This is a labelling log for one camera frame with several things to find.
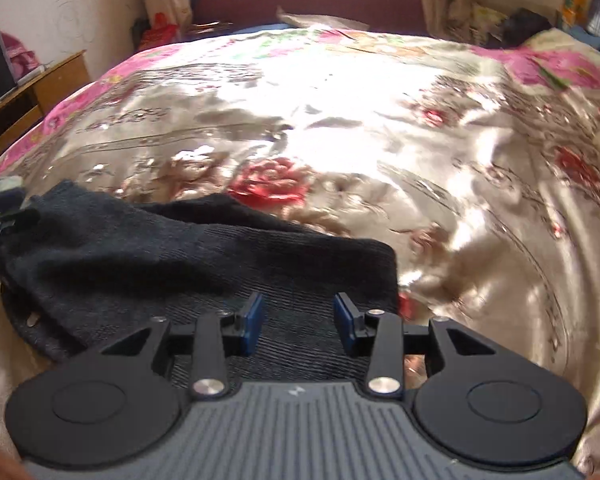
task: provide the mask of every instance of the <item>bedspread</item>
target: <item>bedspread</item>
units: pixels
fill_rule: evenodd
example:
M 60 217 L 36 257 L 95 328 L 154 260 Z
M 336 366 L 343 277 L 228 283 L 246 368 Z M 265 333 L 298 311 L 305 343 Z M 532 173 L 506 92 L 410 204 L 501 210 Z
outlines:
M 170 45 L 59 105 L 8 173 L 33 194 L 63 178 L 132 202 L 227 192 L 389 244 L 403 316 L 450 316 L 579 388 L 574 463 L 600 471 L 600 54 L 567 35 L 504 52 L 337 30 Z M 405 371 L 424 380 L 420 357 Z

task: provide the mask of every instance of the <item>bed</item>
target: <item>bed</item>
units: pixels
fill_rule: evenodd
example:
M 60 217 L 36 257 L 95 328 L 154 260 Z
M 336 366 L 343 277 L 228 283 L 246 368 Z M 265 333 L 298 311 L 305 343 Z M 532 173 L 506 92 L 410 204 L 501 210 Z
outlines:
M 557 31 L 515 51 L 292 29 L 133 56 L 0 158 L 132 202 L 227 192 L 394 248 L 400 310 L 449 316 L 587 398 L 600 471 L 600 54 Z M 0 308 L 2 406 L 47 366 Z M 424 380 L 405 361 L 409 384 Z

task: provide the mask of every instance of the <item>wooden cabinet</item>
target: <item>wooden cabinet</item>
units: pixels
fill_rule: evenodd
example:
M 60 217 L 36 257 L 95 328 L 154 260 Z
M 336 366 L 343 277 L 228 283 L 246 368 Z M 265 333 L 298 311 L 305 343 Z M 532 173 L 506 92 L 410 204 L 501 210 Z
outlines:
M 90 82 L 82 51 L 7 95 L 0 101 L 0 155 L 59 102 Z

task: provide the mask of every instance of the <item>headboard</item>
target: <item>headboard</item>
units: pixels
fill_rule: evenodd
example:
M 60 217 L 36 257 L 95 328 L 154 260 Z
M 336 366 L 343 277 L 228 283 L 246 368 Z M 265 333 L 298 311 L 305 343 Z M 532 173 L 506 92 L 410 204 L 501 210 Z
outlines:
M 421 0 L 197 0 L 196 23 L 231 22 L 234 28 L 276 23 L 276 9 L 292 14 L 328 14 L 368 23 L 375 32 L 424 36 Z

